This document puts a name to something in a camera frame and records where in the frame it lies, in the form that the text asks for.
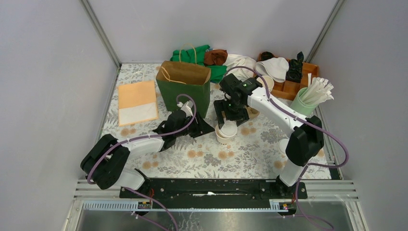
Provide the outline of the single white paper cup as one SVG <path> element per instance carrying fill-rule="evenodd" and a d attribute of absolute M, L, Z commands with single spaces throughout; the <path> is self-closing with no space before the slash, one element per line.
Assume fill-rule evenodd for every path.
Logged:
<path fill-rule="evenodd" d="M 216 125 L 215 132 L 217 141 L 221 144 L 228 144 L 236 136 L 238 128 L 235 123 L 224 124 L 222 128 Z"/>

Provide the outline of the green paper bag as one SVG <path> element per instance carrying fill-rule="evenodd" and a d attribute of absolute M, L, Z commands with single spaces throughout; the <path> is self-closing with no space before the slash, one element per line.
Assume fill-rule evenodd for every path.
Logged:
<path fill-rule="evenodd" d="M 187 98 L 176 97 L 189 95 L 196 103 L 200 115 L 205 118 L 210 104 L 211 69 L 198 64 L 182 61 L 164 61 L 156 75 L 156 82 L 168 111 L 177 109 L 177 102 Z"/>

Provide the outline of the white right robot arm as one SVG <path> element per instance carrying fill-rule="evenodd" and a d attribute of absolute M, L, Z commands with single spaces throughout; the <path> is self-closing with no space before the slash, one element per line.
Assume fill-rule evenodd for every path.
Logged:
<path fill-rule="evenodd" d="M 282 198 L 290 197 L 305 165 L 324 146 L 321 120 L 291 110 L 275 99 L 256 78 L 241 81 L 228 74 L 219 85 L 224 93 L 223 100 L 214 101 L 219 130 L 226 125 L 240 126 L 247 122 L 247 108 L 250 107 L 274 122 L 289 137 L 285 149 L 289 160 L 278 176 L 280 182 L 276 185 L 276 192 Z"/>

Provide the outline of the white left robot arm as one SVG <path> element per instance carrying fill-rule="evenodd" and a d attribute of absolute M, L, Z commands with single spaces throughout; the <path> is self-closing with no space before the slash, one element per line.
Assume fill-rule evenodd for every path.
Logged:
<path fill-rule="evenodd" d="M 102 190 L 114 185 L 130 187 L 136 197 L 143 198 L 149 193 L 149 185 L 141 171 L 125 167 L 130 157 L 162 152 L 173 146 L 178 137 L 197 138 L 214 130 L 199 113 L 193 115 L 177 110 L 148 135 L 121 142 L 111 134 L 103 135 L 82 160 L 80 167 L 88 180 Z"/>

